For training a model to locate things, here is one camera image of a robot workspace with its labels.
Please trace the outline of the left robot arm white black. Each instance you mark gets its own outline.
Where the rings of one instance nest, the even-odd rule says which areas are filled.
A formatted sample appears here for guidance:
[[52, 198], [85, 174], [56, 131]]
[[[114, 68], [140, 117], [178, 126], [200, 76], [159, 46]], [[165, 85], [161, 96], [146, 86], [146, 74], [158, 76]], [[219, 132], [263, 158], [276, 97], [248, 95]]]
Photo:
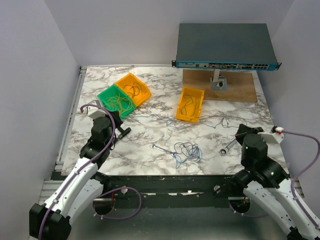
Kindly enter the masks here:
[[93, 120], [91, 136], [81, 148], [74, 168], [58, 189], [43, 203], [29, 210], [29, 235], [38, 240], [66, 240], [72, 224], [94, 197], [107, 197], [111, 185], [94, 178], [116, 141], [123, 121], [118, 111]]

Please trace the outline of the yellow bin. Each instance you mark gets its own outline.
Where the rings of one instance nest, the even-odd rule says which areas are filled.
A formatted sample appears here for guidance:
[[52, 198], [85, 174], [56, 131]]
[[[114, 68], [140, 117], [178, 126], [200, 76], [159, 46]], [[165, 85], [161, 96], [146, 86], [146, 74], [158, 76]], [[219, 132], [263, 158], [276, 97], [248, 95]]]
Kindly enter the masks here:
[[201, 116], [204, 96], [205, 91], [203, 89], [184, 86], [175, 117], [178, 120], [197, 123]]
[[136, 107], [152, 96], [149, 87], [132, 73], [116, 81], [115, 85], [131, 98]]

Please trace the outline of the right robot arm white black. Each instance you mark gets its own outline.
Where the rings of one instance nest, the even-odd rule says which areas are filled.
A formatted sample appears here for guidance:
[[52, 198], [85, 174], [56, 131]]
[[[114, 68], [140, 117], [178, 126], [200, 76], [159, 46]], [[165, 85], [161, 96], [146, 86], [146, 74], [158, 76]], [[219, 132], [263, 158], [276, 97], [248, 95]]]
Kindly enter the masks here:
[[318, 240], [320, 219], [294, 188], [296, 177], [268, 156], [269, 144], [280, 144], [287, 133], [282, 127], [265, 132], [240, 124], [235, 139], [241, 145], [244, 167], [230, 179], [230, 191], [256, 202], [279, 225], [289, 240]]

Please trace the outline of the green plastic bin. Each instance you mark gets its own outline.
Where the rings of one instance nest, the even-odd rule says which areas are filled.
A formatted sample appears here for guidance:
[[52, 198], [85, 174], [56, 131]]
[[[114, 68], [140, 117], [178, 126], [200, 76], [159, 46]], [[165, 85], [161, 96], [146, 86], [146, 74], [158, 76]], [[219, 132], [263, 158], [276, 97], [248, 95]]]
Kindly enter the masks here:
[[115, 84], [112, 84], [99, 93], [97, 97], [102, 105], [110, 112], [118, 111], [121, 119], [125, 118], [136, 109], [132, 99]]

